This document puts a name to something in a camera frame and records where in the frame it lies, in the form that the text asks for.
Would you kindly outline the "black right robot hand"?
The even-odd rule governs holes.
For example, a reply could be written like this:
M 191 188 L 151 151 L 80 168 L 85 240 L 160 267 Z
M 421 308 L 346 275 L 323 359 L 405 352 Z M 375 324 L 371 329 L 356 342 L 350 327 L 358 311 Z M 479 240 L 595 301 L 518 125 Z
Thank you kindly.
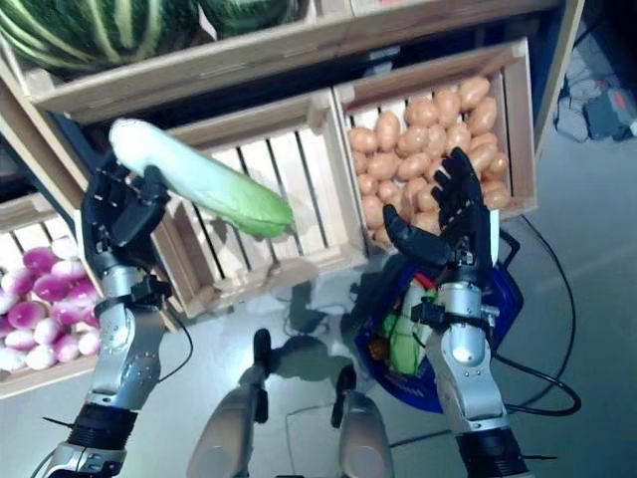
M 436 269 L 440 284 L 468 282 L 483 288 L 493 269 L 490 211 L 470 158 L 454 147 L 435 173 L 438 235 L 408 224 L 392 205 L 383 207 L 388 237 L 409 261 Z

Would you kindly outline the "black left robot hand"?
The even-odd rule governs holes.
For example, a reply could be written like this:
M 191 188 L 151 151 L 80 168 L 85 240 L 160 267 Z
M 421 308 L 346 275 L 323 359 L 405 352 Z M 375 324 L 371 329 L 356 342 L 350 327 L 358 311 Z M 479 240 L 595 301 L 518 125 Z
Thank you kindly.
M 83 199 L 84 253 L 99 277 L 115 266 L 148 272 L 157 264 L 151 234 L 164 216 L 168 189 L 153 165 L 131 183 L 126 181 L 129 175 L 130 170 L 109 151 Z

